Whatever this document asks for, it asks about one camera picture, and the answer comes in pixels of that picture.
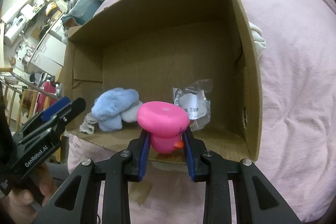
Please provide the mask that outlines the left hand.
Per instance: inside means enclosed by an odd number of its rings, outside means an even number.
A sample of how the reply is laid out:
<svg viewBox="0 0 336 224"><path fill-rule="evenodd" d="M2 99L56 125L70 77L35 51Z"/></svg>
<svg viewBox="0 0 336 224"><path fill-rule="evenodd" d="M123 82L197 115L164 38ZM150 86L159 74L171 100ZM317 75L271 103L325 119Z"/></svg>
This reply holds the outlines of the left hand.
<svg viewBox="0 0 336 224"><path fill-rule="evenodd" d="M56 182L54 182L46 162L37 167L32 175L44 196L43 205L45 205L57 190ZM13 188L8 196L1 199L1 205L15 223L32 223L38 213L31 205L33 202L34 196L28 189Z"/></svg>

